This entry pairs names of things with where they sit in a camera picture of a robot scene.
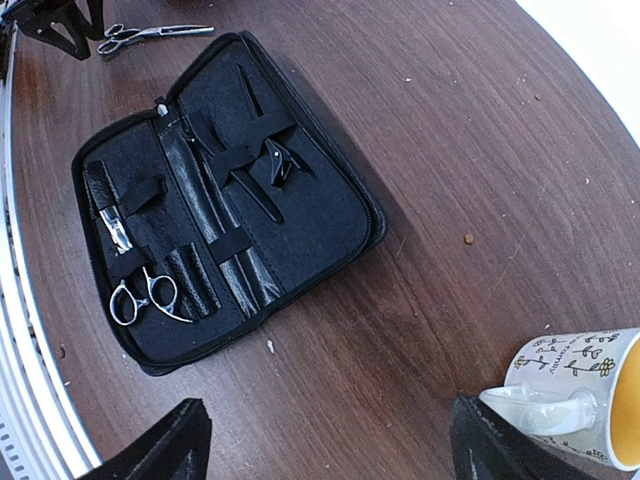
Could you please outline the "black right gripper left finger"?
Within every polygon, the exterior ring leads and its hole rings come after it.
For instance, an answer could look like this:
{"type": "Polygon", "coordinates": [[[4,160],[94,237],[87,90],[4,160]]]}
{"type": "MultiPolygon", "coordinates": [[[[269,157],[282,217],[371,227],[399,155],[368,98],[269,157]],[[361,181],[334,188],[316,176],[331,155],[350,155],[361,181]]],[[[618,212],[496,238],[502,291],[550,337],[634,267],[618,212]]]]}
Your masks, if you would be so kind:
{"type": "Polygon", "coordinates": [[[204,479],[212,421],[201,399],[186,398],[85,479],[204,479]]]}

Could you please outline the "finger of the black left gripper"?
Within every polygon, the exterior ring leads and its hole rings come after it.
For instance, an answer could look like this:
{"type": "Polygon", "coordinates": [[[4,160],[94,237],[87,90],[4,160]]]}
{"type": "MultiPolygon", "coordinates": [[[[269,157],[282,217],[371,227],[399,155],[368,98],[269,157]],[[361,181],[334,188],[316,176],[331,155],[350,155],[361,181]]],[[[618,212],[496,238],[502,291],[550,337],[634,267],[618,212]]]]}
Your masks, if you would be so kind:
{"type": "Polygon", "coordinates": [[[86,7],[89,17],[74,0],[7,1],[1,22],[83,61],[91,56],[88,41],[105,38],[103,1],[88,0],[86,7]]]}

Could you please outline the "silver scissors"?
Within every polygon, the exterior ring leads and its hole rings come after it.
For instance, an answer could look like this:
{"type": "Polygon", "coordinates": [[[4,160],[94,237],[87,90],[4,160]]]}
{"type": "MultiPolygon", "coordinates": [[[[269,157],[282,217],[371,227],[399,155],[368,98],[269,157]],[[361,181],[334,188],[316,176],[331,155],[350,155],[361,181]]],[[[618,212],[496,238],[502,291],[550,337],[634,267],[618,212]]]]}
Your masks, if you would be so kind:
{"type": "Polygon", "coordinates": [[[154,307],[174,321],[192,324],[193,319],[175,311],[179,298],[177,282],[170,275],[153,275],[149,271],[150,261],[131,239],[117,207],[103,208],[99,216],[116,247],[116,259],[130,270],[129,273],[117,271],[117,263],[112,267],[118,280],[109,300],[112,319],[120,326],[130,327],[137,321],[141,309],[154,307]]]}
{"type": "Polygon", "coordinates": [[[114,55],[122,48],[139,41],[163,37],[209,35],[215,32],[213,26],[205,25],[171,25],[149,28],[127,28],[122,23],[115,23],[104,32],[105,41],[96,52],[103,57],[114,55]]]}

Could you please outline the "black zip tool case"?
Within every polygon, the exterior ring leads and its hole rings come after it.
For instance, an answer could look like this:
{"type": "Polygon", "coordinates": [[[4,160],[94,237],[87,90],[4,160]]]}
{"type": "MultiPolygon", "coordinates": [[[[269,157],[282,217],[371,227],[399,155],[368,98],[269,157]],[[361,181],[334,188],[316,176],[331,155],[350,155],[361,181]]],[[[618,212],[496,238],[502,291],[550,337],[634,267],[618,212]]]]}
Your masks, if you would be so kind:
{"type": "Polygon", "coordinates": [[[253,331],[388,228],[247,31],[214,40],[154,108],[90,138],[72,175],[107,322],[150,376],[253,331]]]}

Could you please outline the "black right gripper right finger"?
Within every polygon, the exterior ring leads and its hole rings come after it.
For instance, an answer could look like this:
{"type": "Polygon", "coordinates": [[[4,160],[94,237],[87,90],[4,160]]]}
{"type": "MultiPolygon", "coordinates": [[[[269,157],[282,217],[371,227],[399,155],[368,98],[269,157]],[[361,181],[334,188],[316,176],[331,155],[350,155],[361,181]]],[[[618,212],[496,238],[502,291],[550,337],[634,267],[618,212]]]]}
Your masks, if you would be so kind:
{"type": "Polygon", "coordinates": [[[460,392],[452,408],[450,442],[457,479],[589,479],[538,446],[478,397],[460,392]]]}

